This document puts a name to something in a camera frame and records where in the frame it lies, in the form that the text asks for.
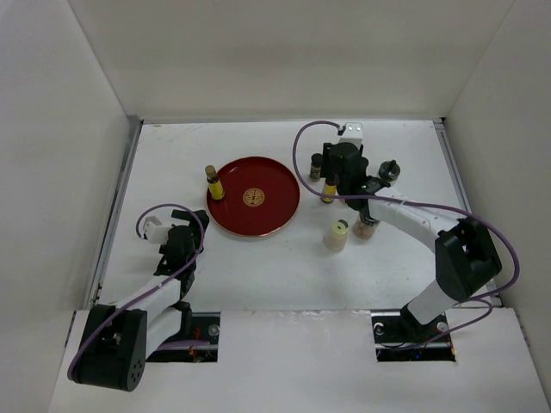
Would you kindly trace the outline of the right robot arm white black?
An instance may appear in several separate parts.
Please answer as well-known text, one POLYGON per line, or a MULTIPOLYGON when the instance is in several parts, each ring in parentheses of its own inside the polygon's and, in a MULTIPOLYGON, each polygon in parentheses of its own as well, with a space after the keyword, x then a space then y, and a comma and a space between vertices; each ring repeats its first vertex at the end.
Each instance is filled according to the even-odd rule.
POLYGON ((400 310, 399 330, 419 340, 430 323, 463 303, 502 270, 486 227, 471 217, 453 218, 411 206, 390 183, 367 174, 362 147, 350 142, 325 143, 321 176, 331 178, 337 193, 365 225, 383 222, 413 237, 435 257, 435 279, 400 310))

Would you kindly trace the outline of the cream squeeze bottle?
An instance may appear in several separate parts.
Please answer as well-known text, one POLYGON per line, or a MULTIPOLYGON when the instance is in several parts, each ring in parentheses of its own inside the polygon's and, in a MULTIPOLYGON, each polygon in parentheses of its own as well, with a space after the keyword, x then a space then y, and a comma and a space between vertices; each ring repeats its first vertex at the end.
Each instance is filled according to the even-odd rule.
POLYGON ((331 224, 330 230, 325 234, 325 247, 333 252, 344 249, 348 240, 349 224, 344 219, 339 219, 331 224))

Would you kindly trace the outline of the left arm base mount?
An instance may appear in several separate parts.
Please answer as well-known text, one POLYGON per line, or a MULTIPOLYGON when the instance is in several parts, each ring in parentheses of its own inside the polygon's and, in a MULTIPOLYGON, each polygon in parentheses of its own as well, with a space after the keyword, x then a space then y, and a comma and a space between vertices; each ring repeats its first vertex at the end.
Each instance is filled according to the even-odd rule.
POLYGON ((195 312, 181 301, 174 308, 182 313, 180 330, 167 338, 147 361, 151 363, 215 363, 220 341, 220 312, 195 312))

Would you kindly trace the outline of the yellow label bottle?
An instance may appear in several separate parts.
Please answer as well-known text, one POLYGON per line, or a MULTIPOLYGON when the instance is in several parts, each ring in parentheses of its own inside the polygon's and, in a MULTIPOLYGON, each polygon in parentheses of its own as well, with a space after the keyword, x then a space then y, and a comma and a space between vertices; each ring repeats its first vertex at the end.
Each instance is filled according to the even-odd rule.
POLYGON ((322 189, 322 195, 320 199, 325 204, 330 204, 335 200, 337 195, 337 187, 334 176, 327 176, 324 181, 324 186, 322 189))
POLYGON ((205 167, 205 173, 211 197, 214 200, 222 200, 225 197, 225 192, 216 168, 213 165, 207 165, 205 167))

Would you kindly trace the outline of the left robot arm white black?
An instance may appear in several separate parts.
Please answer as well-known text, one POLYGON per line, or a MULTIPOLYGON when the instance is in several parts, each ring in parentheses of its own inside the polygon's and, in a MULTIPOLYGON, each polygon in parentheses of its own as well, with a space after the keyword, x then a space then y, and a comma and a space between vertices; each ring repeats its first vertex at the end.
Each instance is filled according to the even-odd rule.
POLYGON ((137 292, 90 309, 67 370, 71 382, 133 391, 152 354, 208 344, 193 332, 193 312, 184 297, 195 280, 209 217, 203 210, 172 208, 171 216, 180 220, 180 225, 163 225, 150 211, 139 217, 138 235, 158 245, 161 260, 152 278, 137 292))

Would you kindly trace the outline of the yellow label bottle front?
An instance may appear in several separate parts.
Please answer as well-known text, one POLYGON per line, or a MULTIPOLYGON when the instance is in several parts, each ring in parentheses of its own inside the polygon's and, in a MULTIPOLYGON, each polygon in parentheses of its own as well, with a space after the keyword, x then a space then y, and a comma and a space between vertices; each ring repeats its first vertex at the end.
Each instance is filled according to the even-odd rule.
POLYGON ((214 200, 222 200, 225 197, 225 192, 216 168, 213 165, 207 165, 205 167, 205 173, 211 197, 214 200))

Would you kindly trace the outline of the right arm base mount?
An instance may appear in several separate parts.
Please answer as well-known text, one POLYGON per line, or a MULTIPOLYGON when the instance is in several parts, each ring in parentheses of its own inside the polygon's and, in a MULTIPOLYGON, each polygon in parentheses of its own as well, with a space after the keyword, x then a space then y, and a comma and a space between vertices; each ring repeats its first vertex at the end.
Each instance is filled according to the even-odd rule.
POLYGON ((455 349, 449 335, 445 314, 423 326, 419 332, 407 331, 397 311, 371 313, 374 333, 375 357, 379 362, 455 362, 455 349))

